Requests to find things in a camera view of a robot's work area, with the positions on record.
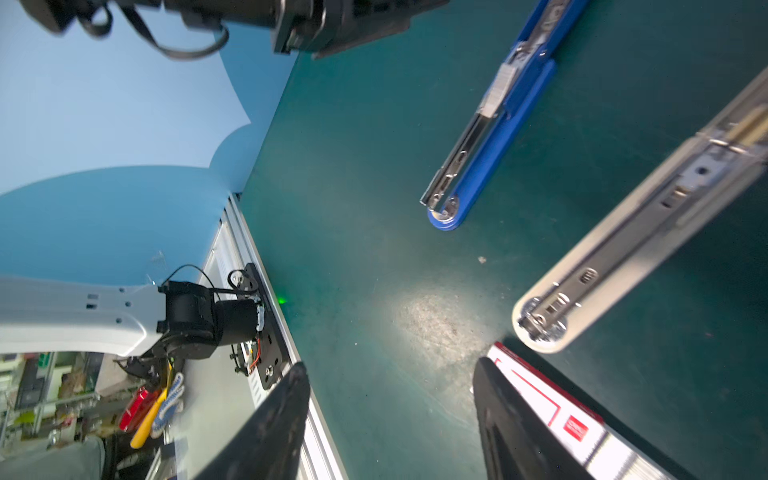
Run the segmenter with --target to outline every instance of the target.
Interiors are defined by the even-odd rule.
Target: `blue wall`
[[[0,274],[131,284],[202,263],[253,167],[294,59],[232,28],[238,95],[219,55],[171,61],[113,13],[105,40],[57,38],[0,4]],[[211,42],[145,18],[167,45]]]

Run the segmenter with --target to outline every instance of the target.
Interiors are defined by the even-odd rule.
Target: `yellow handle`
[[[136,431],[136,434],[131,439],[131,447],[134,449],[140,449],[144,446],[144,443],[147,441],[147,437],[149,437],[149,434],[152,432],[152,422],[154,422],[154,418],[157,416],[157,412],[160,411],[160,406],[163,405],[163,402],[165,402],[165,399],[168,397],[168,388],[163,389],[163,392],[160,394],[159,397],[157,397],[157,400],[155,401],[154,405],[152,405],[152,408],[149,409],[149,412],[147,412],[147,416],[144,417],[144,420],[141,421],[141,425],[139,425],[139,429]]]

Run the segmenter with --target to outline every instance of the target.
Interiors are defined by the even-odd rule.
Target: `green tabletop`
[[[347,471],[483,478],[469,388],[503,339],[675,475],[765,477],[765,182],[564,352],[528,350],[510,315],[768,65],[768,11],[594,0],[464,224],[439,231],[419,197],[534,5],[452,0],[404,35],[299,57],[243,193]]]

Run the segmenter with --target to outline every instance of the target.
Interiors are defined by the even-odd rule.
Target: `yellow tool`
[[[149,409],[147,416],[145,416],[144,420],[141,421],[141,425],[139,425],[138,430],[136,431],[134,437],[131,439],[131,447],[133,449],[140,449],[143,447],[144,443],[149,437],[149,434],[152,432],[152,422],[154,422],[154,418],[157,416],[157,412],[160,411],[160,407],[168,397],[168,386],[170,385],[170,375],[172,370],[173,369],[171,368],[170,363],[168,363],[167,374],[163,375],[163,391],[161,392],[160,396],[157,397],[157,400],[152,405],[152,408]]]

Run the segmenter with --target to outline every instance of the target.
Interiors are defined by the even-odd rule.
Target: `light blue wall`
[[[246,113],[219,55],[171,61],[113,13],[105,40],[77,23],[57,38],[0,2],[0,274],[132,284],[202,263],[253,167],[293,58],[233,28]],[[212,39],[145,18],[168,45]]]

